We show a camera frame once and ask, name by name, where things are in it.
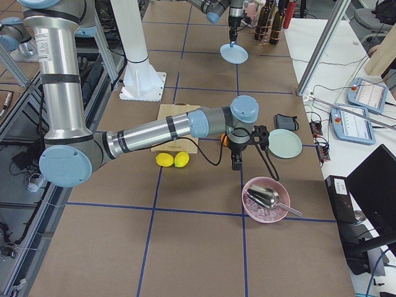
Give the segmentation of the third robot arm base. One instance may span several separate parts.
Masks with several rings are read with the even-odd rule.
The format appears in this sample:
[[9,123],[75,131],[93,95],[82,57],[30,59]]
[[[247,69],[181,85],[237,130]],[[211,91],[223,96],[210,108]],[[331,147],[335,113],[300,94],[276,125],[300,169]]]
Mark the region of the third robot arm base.
[[25,58],[37,54],[35,40],[18,17],[1,20],[1,47],[9,53],[17,50]]

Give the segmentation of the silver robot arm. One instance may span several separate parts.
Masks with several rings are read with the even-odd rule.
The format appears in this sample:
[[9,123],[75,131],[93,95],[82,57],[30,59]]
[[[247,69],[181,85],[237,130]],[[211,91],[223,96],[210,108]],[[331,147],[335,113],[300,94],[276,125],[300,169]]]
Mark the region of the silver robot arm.
[[228,26],[230,28],[230,46],[236,45],[238,38],[238,28],[241,25],[241,21],[244,18],[244,1],[240,0],[219,0],[219,1],[204,1],[204,0],[187,0],[189,4],[198,8],[203,14],[206,15],[206,19],[215,24],[218,22],[222,14],[229,9],[228,15]]
[[226,134],[236,144],[248,141],[259,115],[247,95],[230,106],[199,108],[129,130],[94,133],[84,117],[75,34],[94,15],[91,1],[22,1],[25,23],[34,31],[41,83],[49,117],[46,148],[39,167],[59,187],[76,187],[97,169],[124,153],[191,135]]

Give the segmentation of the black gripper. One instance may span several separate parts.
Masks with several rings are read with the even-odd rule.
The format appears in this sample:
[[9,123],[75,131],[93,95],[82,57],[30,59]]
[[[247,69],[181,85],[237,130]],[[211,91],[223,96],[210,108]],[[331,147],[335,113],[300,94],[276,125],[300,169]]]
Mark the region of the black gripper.
[[231,7],[228,15],[228,26],[230,33],[230,47],[234,47],[236,44],[236,35],[238,27],[241,24],[241,8]]
[[242,151],[249,144],[249,132],[245,128],[235,128],[228,135],[227,146],[231,150],[231,169],[241,170],[242,168]]

